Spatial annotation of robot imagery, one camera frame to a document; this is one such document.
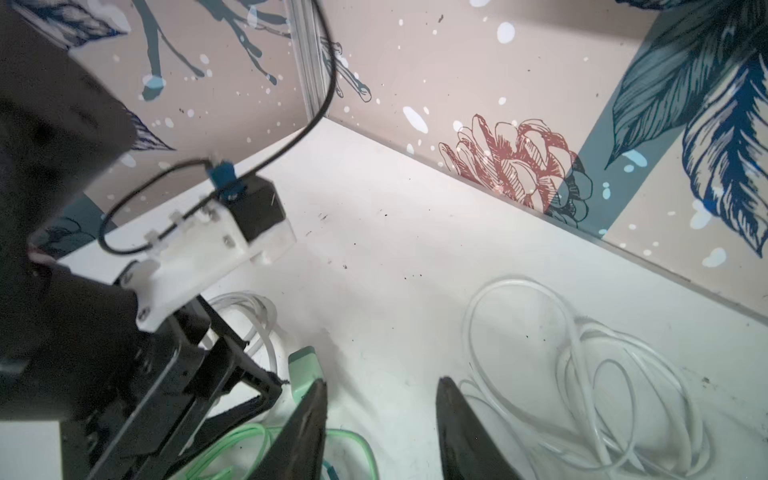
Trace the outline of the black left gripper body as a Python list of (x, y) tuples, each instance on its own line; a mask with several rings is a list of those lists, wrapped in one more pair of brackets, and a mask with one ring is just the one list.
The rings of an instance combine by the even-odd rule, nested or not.
[(1, 278), (1, 416), (57, 422), (66, 479), (164, 479), (193, 449), (209, 312), (195, 298), (144, 332), (138, 311), (133, 292), (62, 267)]

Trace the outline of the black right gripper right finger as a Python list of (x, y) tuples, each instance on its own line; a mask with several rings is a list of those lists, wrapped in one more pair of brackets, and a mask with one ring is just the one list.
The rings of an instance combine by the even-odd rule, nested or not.
[(444, 479), (518, 480), (457, 384), (441, 377), (436, 392), (436, 420)]

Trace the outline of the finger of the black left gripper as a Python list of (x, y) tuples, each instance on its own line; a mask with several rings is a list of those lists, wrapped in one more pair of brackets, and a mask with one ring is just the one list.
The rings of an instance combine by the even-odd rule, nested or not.
[(227, 410), (204, 419), (191, 439), (191, 444), (171, 464), (167, 478), (183, 472), (186, 479), (197, 478), (226, 449), (245, 439), (245, 434), (257, 427), (249, 421), (269, 412), (280, 399), (282, 380), (271, 371), (260, 367), (242, 349), (235, 348), (237, 361), (233, 377), (225, 382), (223, 396), (239, 384), (244, 384), (255, 395)]
[(201, 346), (223, 319), (202, 297), (177, 310), (140, 342), (127, 374), (89, 420), (92, 479), (165, 479), (194, 451), (194, 435), (235, 369), (236, 341)]

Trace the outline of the green plug adapter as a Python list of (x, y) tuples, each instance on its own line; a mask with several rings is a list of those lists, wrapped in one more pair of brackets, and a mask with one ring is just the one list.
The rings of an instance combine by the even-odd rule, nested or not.
[(288, 380), (291, 396), (296, 404), (302, 401), (318, 379), (324, 379), (324, 372), (313, 346), (305, 346), (289, 355)]

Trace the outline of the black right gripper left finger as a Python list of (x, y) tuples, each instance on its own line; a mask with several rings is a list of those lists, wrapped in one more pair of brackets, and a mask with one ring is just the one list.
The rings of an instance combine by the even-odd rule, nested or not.
[(316, 380), (249, 479), (320, 479), (326, 440), (327, 384)]

